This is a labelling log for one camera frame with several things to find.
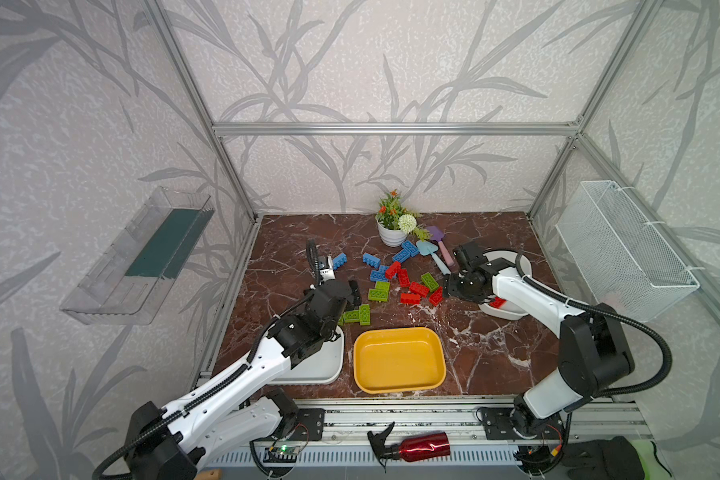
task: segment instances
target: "pink handle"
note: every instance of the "pink handle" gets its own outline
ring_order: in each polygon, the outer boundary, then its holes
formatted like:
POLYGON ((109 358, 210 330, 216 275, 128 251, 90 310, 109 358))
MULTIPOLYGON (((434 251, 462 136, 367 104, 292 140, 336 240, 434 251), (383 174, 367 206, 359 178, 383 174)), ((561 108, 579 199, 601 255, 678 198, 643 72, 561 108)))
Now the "pink handle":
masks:
POLYGON ((454 259, 451 258, 451 255, 448 253, 448 249, 445 248, 445 244, 442 240, 438 242, 438 245, 440 245, 440 254, 443 256, 443 260, 445 260, 445 264, 448 266, 454 265, 454 259))

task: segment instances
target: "brown marble surface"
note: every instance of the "brown marble surface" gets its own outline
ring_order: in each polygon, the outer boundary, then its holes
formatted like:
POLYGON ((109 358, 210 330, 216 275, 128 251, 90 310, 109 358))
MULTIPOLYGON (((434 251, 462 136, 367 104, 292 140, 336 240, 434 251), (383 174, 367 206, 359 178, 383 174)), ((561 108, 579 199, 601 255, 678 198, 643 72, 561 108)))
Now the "brown marble surface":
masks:
MULTIPOLYGON (((557 288, 547 261, 522 213, 427 214, 422 225, 445 232, 444 242, 456 245, 476 240, 489 247, 522 248, 533 264, 538 280, 557 288)), ((253 247, 251 260, 222 342, 214 373, 245 354, 261 324, 282 312, 302 296, 311 283, 305 257, 308 238, 316 240, 320 254, 347 255, 348 262, 336 270, 340 280, 356 279, 364 302, 374 283, 371 267, 362 262, 368 252, 390 265, 399 247, 389 247, 378 236, 372 215, 265 216, 253 247)), ((430 272, 443 285, 443 276, 430 257, 418 255, 403 263, 412 281, 430 272)), ((480 312, 476 304, 453 297, 437 307, 426 300, 408 306, 399 301, 397 280, 391 285, 389 302, 369 302, 371 326, 344 326, 345 359, 339 378, 328 385, 285 386, 292 398, 346 398, 369 396, 352 374, 352 346, 366 330, 426 326, 442 341, 448 370, 440 387, 400 395, 499 395, 524 392, 556 367, 557 339, 551 331, 526 316, 516 322, 480 312)))

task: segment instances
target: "wallpaper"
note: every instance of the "wallpaper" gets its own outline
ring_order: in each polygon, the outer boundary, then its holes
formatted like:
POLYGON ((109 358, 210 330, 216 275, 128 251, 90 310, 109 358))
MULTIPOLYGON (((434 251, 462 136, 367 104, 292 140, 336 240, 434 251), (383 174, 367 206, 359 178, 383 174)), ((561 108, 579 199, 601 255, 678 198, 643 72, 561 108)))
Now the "wallpaper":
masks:
MULTIPOLYGON (((720 2, 664 2, 586 134, 720 282, 720 2)), ((585 299, 591 293, 554 225, 570 188, 596 179, 575 154, 534 219, 560 284, 585 299)), ((634 400, 675 476, 720 480, 720 327, 698 293, 650 325, 670 344, 674 364, 634 400)), ((623 385, 660 364, 650 339, 626 334, 637 370, 623 385)))
POLYGON ((398 189, 422 212, 528 210, 562 137, 342 136, 226 143, 265 212, 375 211, 398 189), (420 161, 418 150, 431 151, 420 161))
MULTIPOLYGON (((637 3, 164 1, 215 122, 575 120, 637 3)), ((226 138, 256 208, 287 213, 393 189, 422 211, 522 210, 561 144, 226 138)))
POLYGON ((186 390, 250 227, 139 5, 0 0, 0 478, 87 480, 186 390), (216 213, 154 321, 60 312, 158 185, 216 213))

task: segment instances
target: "transparent plastic box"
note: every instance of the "transparent plastic box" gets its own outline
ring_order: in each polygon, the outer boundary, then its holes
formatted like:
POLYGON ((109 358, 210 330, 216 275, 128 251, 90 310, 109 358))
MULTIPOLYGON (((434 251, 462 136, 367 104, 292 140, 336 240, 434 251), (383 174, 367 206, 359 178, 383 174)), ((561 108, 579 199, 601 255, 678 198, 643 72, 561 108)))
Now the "transparent plastic box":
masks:
POLYGON ((557 231, 598 302, 645 322, 699 288, 664 237, 611 180, 581 182, 557 231))
POLYGON ((85 324, 149 325, 213 212, 208 194, 157 187, 61 310, 85 324))

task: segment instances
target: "potted plant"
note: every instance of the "potted plant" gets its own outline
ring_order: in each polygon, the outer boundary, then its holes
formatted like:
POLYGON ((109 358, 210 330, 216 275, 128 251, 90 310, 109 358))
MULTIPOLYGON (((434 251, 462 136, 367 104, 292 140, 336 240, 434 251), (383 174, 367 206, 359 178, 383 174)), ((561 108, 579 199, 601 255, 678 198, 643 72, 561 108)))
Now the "potted plant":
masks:
POLYGON ((378 202, 376 225, 382 242, 387 246, 400 246, 408 234, 420 240, 428 240, 429 232, 416 224, 416 218, 422 216, 402 206, 397 190, 386 194, 378 202))

